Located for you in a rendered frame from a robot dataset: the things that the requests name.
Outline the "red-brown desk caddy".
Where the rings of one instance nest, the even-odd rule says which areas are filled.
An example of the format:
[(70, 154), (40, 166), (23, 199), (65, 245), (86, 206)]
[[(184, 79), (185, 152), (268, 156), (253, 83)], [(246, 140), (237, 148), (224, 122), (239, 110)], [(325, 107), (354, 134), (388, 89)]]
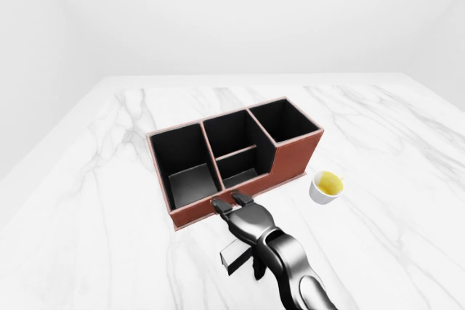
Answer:
[(291, 100), (150, 132), (155, 171), (175, 229), (216, 213), (215, 198), (260, 195), (305, 174), (324, 129)]

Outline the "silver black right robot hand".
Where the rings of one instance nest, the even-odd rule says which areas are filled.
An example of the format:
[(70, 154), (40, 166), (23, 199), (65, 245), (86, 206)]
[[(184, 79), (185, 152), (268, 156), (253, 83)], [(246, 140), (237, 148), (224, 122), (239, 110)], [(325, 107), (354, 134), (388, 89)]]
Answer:
[(233, 209), (231, 204), (215, 197), (211, 203), (215, 211), (227, 223), (230, 232), (241, 242), (249, 246), (249, 254), (253, 257), (254, 277), (263, 278), (266, 269), (273, 270), (278, 257), (272, 252), (270, 242), (284, 235), (282, 229), (275, 225), (271, 213), (263, 206), (255, 203), (248, 195), (234, 192), (233, 200), (240, 206)]

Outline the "white book with dark edges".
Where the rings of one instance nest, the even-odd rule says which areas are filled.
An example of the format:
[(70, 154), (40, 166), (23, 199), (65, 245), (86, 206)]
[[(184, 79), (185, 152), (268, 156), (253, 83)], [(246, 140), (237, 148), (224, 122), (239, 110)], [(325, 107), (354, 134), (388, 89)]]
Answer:
[(222, 265), (232, 275), (252, 257), (251, 246), (241, 240), (234, 240), (220, 252)]

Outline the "white mug with yellow inside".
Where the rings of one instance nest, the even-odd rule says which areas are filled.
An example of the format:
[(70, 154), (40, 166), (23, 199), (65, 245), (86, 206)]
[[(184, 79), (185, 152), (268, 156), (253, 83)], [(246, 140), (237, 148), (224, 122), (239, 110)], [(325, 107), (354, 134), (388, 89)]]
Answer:
[(330, 171), (317, 171), (312, 178), (309, 195), (314, 202), (326, 205), (342, 195), (342, 178)]

